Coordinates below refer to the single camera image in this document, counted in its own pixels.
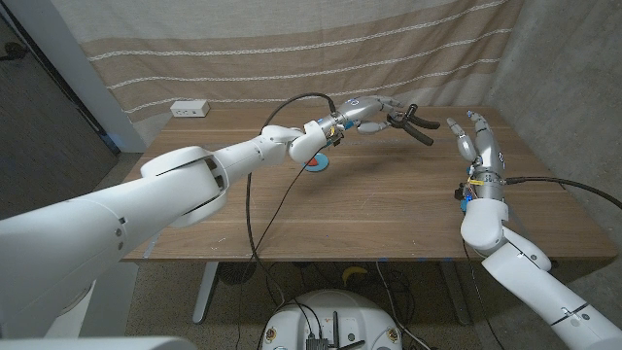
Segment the blue object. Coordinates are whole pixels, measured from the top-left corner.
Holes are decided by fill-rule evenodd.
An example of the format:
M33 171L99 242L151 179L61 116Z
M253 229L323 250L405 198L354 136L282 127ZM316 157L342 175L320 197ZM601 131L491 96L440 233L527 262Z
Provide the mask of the blue object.
M321 153L316 154L315 160L318 162L318 165L307 165L304 168L304 170L316 172L316 171L322 171L327 168L328 157L326 157L324 154L321 154Z
M460 209L462 209L464 213L467 212L467 203L469 203L472 199L473 197L470 194L467 194L465 199L460 201Z

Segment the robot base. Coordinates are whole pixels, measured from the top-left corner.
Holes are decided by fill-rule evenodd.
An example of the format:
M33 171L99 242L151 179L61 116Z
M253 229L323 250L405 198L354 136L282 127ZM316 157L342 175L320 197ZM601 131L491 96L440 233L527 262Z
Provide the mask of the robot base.
M364 297L347 291L320 290L300 296L297 300L305 305L302 309L309 318L311 330L302 311L292 301L268 321L263 332L262 349L315 350L355 343L359 345L352 349L401 349L396 323L388 313ZM320 339L318 320L309 308L318 316L323 339Z

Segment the table leg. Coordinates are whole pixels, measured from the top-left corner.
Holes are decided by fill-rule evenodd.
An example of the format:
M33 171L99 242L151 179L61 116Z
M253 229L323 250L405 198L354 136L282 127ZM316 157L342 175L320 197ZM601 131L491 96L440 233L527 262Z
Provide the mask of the table leg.
M456 264L454 262L440 262L440 270L449 291L449 298L451 298L451 302L454 304L458 323L463 326L472 325L473 321L468 314L467 302L465 301L462 285L458 279Z
M205 314L209 308L212 294L216 289L217 276L216 270L218 269L218 262L208 262L205 264L205 270L203 271L203 278L201 279L201 286L198 289L198 295L196 296L196 304L194 305L194 313L192 314L192 321L199 325L205 320Z

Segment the blue disc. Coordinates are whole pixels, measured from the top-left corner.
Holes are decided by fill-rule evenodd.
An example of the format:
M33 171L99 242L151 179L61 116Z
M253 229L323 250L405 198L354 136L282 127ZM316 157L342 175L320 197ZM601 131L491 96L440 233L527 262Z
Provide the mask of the blue disc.
M327 168L328 157L318 153L315 155L315 160L318 162L318 165L307 165L307 167L305 167L304 169L307 171L322 171Z

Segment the white electrical box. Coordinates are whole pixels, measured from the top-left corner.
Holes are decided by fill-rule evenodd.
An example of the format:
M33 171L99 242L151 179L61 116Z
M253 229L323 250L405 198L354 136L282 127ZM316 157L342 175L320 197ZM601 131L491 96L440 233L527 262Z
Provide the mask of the white electrical box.
M207 100L176 101L171 106L173 117L205 117L209 110Z

